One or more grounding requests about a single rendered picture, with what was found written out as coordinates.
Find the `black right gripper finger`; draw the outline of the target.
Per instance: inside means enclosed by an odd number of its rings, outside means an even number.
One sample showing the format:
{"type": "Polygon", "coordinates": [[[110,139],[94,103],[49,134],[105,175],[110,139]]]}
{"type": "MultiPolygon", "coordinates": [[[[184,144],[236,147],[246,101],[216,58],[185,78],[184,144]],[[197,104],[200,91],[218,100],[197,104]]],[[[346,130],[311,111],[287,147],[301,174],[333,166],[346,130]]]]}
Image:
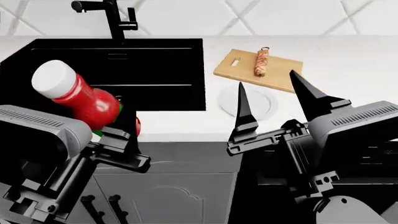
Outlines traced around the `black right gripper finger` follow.
{"type": "Polygon", "coordinates": [[[350,100],[326,95],[300,76],[295,70],[291,70],[289,75],[307,121],[331,114],[333,110],[352,107],[350,100]]]}
{"type": "Polygon", "coordinates": [[[238,88],[238,105],[235,126],[228,141],[240,142],[245,139],[255,138],[257,136],[257,128],[258,122],[251,113],[246,90],[242,82],[240,82],[238,88]]]}

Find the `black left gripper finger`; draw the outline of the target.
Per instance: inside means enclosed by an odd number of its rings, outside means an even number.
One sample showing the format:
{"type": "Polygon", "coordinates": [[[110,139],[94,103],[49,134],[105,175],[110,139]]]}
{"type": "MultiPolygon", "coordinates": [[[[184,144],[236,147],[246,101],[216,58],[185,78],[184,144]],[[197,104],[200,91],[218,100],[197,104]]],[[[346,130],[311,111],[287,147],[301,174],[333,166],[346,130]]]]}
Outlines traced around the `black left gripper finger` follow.
{"type": "Polygon", "coordinates": [[[119,113],[116,120],[102,128],[101,145],[110,151],[132,154],[139,152],[137,146],[136,109],[129,98],[116,96],[119,101],[119,113]]]}

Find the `red ketchup bottle white cap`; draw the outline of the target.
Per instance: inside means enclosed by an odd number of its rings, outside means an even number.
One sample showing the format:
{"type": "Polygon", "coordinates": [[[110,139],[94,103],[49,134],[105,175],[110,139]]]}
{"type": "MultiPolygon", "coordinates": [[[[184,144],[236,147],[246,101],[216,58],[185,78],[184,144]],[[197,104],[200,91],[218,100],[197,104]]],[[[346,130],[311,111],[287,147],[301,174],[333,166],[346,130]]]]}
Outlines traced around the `red ketchup bottle white cap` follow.
{"type": "Polygon", "coordinates": [[[80,74],[60,60],[40,65],[33,73],[31,85],[37,93],[69,108],[73,118],[86,123],[97,136],[103,136],[102,128],[114,124],[127,110],[115,96],[90,87],[80,74]]]}

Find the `white round plate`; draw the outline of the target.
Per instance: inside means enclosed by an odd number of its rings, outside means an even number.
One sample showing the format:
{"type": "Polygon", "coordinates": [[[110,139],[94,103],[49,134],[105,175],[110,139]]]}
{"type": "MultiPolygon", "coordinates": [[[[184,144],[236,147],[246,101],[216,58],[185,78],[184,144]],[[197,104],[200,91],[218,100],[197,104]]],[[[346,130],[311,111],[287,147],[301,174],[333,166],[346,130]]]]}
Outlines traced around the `white round plate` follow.
{"type": "MultiPolygon", "coordinates": [[[[276,98],[265,87],[243,83],[252,115],[258,120],[269,119],[278,109],[276,98]]],[[[227,114],[236,117],[239,85],[223,89],[218,96],[218,105],[227,114]]]]}

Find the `wooden cutting board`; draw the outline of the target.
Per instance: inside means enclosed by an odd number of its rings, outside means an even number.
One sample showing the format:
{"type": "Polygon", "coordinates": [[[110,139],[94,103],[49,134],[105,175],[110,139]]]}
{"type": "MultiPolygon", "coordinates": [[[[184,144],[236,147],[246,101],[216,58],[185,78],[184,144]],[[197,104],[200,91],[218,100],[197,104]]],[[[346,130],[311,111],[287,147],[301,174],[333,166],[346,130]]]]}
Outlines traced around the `wooden cutting board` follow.
{"type": "Polygon", "coordinates": [[[213,74],[280,91],[294,92],[289,73],[291,70],[295,70],[301,74],[303,62],[270,56],[265,76],[258,77],[254,75],[256,57],[256,53],[233,49],[219,63],[213,74]]]}

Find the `dark grey plain cabinet front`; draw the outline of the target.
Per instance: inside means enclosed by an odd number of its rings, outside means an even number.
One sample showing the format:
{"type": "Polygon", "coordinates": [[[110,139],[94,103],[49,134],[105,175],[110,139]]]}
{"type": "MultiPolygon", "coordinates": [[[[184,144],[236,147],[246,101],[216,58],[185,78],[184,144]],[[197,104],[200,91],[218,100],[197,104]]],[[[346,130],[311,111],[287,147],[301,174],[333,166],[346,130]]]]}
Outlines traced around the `dark grey plain cabinet front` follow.
{"type": "Polygon", "coordinates": [[[333,189],[323,197],[296,204],[279,155],[264,154],[257,174],[256,207],[270,224],[398,224],[398,141],[361,150],[339,170],[333,189]]]}

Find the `grey panelled cabinet door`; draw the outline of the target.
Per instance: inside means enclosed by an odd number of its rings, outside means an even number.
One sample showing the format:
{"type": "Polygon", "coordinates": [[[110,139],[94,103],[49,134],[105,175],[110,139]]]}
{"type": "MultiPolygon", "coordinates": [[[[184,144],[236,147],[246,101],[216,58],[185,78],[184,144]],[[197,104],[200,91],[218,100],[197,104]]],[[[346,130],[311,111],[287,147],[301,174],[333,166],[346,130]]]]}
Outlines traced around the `grey panelled cabinet door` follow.
{"type": "Polygon", "coordinates": [[[235,173],[96,174],[129,224],[227,224],[235,173]]]}

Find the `black kitchen sink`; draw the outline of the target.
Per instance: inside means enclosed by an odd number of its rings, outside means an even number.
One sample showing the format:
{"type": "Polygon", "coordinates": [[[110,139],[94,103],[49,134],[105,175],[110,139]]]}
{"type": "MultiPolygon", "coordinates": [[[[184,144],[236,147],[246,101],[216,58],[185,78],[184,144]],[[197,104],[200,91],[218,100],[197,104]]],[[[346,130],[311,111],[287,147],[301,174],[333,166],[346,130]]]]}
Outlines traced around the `black kitchen sink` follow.
{"type": "Polygon", "coordinates": [[[35,39],[0,62],[0,105],[70,116],[32,88],[50,60],[138,111],[206,110],[202,39],[35,39]]]}

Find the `black kitchen faucet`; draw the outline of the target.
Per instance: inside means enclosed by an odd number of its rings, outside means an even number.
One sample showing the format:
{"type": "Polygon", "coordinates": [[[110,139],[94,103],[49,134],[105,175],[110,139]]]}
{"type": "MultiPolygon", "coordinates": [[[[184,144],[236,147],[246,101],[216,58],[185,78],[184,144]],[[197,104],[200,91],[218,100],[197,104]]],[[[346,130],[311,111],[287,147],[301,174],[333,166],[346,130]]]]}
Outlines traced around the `black kitchen faucet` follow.
{"type": "Polygon", "coordinates": [[[138,30],[136,11],[134,7],[127,8],[128,21],[122,21],[119,15],[117,0],[102,1],[72,1],[71,7],[77,13],[87,11],[104,11],[108,21],[111,37],[118,42],[124,42],[124,31],[138,30]]]}

